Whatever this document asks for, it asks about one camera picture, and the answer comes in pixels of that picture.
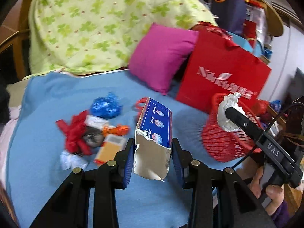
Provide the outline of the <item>person's right hand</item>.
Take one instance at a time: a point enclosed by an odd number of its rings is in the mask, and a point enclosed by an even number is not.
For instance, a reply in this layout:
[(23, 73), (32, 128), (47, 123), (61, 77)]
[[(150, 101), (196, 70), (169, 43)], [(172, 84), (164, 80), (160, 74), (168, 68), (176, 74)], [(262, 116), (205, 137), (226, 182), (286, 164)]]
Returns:
[[(263, 176), (263, 167), (258, 168), (256, 174), (253, 176), (251, 183), (248, 185), (251, 192), (256, 196), (256, 198), (260, 198), (261, 188), (260, 188), (260, 180)], [(266, 212), (269, 216), (273, 215), (280, 205), (284, 201), (284, 190), (282, 187), (277, 185), (269, 185), (265, 190), (266, 195), (271, 199), (271, 202), (265, 207)]]

